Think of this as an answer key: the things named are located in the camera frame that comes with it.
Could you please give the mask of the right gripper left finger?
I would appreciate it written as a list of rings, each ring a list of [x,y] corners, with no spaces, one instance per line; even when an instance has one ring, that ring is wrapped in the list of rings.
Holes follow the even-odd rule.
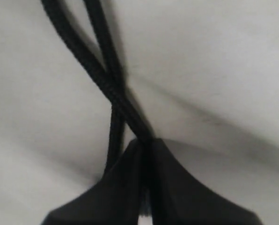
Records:
[[[44,225],[136,225],[141,205],[143,148],[132,140],[92,188],[52,210]]]

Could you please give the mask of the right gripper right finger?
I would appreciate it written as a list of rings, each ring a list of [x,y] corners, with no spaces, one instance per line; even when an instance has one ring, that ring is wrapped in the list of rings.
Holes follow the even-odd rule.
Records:
[[[260,225],[249,211],[194,178],[161,139],[148,150],[149,190],[154,225]]]

